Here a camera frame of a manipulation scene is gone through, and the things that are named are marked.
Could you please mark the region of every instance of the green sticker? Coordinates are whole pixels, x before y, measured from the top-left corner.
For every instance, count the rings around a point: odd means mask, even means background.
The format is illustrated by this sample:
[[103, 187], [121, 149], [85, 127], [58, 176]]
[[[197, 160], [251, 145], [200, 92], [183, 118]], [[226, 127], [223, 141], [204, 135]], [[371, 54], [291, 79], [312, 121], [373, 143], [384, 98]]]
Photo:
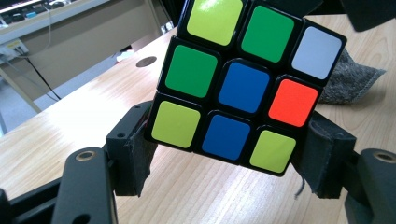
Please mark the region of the green sticker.
[[296, 140], [279, 133], [263, 131], [250, 157], [250, 164], [282, 173], [288, 164]]
[[242, 50], [278, 63], [288, 44], [294, 21], [269, 8], [254, 9], [242, 41]]
[[191, 145], [201, 114], [182, 105], [163, 101], [151, 136], [159, 141], [187, 148]]
[[179, 45], [175, 48], [165, 85], [169, 89], [203, 98], [217, 64], [215, 56]]

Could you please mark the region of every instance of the wooden table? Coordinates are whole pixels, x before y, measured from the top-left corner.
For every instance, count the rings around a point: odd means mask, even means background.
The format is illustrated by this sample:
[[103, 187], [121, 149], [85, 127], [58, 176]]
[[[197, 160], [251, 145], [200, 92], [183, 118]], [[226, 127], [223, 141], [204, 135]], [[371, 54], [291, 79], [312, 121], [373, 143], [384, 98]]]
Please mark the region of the wooden table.
[[[311, 20], [347, 36], [357, 63], [388, 70], [356, 104], [319, 105], [317, 111], [357, 136], [357, 151], [396, 152], [396, 20], [364, 33], [355, 33], [346, 16]], [[69, 154], [101, 147], [131, 106], [153, 98], [170, 35], [0, 138], [0, 188], [10, 199], [61, 176]], [[135, 66], [147, 56], [158, 60]], [[347, 222], [345, 191], [340, 200], [320, 200], [306, 187], [294, 200], [300, 186], [292, 166], [279, 178], [158, 147], [142, 197], [117, 198], [117, 207], [120, 223]]]

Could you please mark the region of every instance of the rubik's cube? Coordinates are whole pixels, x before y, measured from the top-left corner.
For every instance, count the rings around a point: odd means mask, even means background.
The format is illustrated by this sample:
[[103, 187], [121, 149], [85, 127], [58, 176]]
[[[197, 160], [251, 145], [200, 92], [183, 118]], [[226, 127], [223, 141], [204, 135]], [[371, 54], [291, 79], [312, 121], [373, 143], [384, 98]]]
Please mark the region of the rubik's cube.
[[264, 1], [187, 1], [146, 137], [283, 175], [346, 42]]

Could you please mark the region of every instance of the lime green sticker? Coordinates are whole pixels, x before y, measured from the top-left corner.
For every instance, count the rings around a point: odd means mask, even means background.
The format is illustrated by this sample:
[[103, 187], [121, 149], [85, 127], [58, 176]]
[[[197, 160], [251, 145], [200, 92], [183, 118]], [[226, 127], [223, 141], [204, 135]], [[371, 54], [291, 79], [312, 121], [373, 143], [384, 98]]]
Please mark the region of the lime green sticker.
[[165, 85], [169, 89], [203, 98], [217, 64], [215, 56], [179, 45], [175, 48]]
[[227, 46], [242, 8], [241, 0], [195, 0], [187, 31], [191, 35]]
[[263, 131], [250, 157], [250, 164], [275, 173], [282, 173], [296, 141], [279, 133]]
[[254, 9], [242, 40], [242, 50], [278, 63], [290, 39], [294, 21], [269, 8]]
[[187, 148], [191, 145], [201, 114], [182, 105], [163, 101], [151, 136], [159, 141]]

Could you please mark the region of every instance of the white wire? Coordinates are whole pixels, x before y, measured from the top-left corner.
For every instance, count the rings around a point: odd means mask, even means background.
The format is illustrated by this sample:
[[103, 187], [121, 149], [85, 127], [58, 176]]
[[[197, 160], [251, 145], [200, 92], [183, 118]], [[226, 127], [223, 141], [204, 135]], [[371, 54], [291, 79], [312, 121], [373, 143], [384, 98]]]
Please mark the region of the white wire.
[[53, 98], [52, 96], [50, 96], [46, 90], [37, 82], [35, 82], [33, 79], [31, 79], [30, 77], [26, 76], [26, 74], [24, 72], [22, 72], [19, 68], [17, 68], [16, 66], [14, 66], [14, 64], [12, 64], [9, 60], [5, 60], [5, 63], [8, 64], [8, 66], [12, 67], [15, 71], [17, 71], [21, 76], [25, 77], [26, 79], [28, 79], [29, 81], [31, 81], [33, 84], [35, 84], [44, 94], [46, 94], [50, 99], [52, 99], [55, 102], [58, 102], [57, 99]]
[[[47, 12], [49, 13], [49, 41], [48, 41], [46, 47], [44, 47], [42, 50], [40, 50], [39, 52], [36, 52], [36, 53], [33, 54], [33, 55], [29, 55], [29, 57], [32, 57], [32, 56], [34, 56], [34, 55], [36, 55], [36, 54], [38, 54], [38, 53], [40, 53], [40, 52], [42, 52], [42, 51], [48, 49], [48, 48], [50, 47], [50, 44], [52, 43], [52, 14], [50, 13], [50, 9], [47, 9], [44, 5], [43, 5], [43, 8], [46, 9]], [[25, 58], [27, 58], [27, 56], [22, 56], [22, 55], [20, 55], [20, 56], [17, 56], [17, 58], [23, 58], [23, 59], [25, 59]]]

